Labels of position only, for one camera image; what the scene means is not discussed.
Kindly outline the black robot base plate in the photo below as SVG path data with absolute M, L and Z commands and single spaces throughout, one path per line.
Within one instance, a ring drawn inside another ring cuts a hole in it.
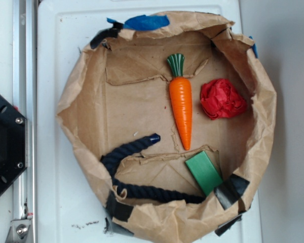
M 0 95 L 0 196 L 26 169 L 26 118 Z

